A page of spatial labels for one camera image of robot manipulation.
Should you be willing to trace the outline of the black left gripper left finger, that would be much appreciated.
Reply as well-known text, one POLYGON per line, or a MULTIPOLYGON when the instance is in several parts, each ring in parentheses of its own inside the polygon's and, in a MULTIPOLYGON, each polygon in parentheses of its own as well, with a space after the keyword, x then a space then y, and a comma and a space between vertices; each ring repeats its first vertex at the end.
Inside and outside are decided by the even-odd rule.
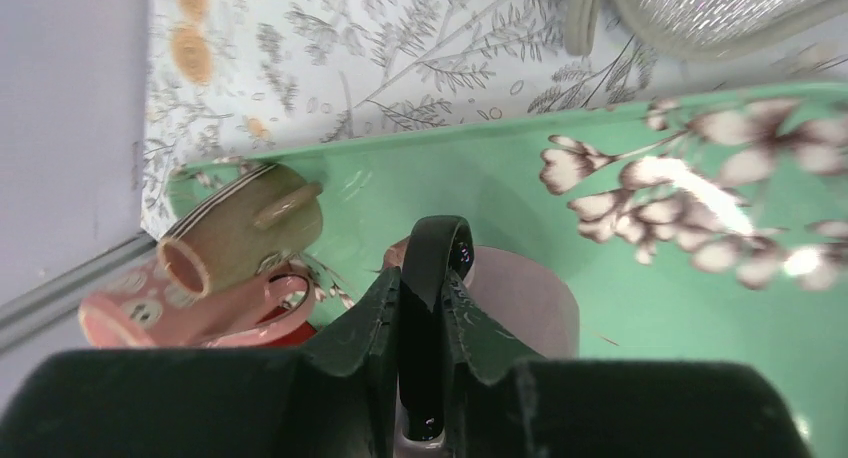
POLYGON ((5 457, 389 457, 400 272, 293 348, 68 351, 1 420, 5 457))

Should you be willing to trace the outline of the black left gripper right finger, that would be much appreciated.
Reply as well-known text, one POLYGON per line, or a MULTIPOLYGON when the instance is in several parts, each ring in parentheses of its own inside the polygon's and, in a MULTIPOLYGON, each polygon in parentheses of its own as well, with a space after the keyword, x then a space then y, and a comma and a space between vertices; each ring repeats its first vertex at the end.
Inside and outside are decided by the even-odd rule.
POLYGON ((553 360, 442 288, 445 438, 457 457, 807 457, 782 398, 731 362, 553 360))

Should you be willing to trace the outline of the purple mug black handle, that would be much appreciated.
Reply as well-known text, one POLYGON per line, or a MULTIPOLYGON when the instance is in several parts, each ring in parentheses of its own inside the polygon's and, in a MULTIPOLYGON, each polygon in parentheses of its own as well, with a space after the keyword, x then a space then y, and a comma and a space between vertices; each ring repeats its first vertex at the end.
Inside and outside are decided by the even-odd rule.
POLYGON ((485 337, 472 355, 486 364, 577 355, 579 307, 566 284, 529 258, 474 244, 461 217, 420 219, 387 249, 383 266, 401 270, 397 457, 455 454, 445 425, 446 312, 481 319, 485 337))

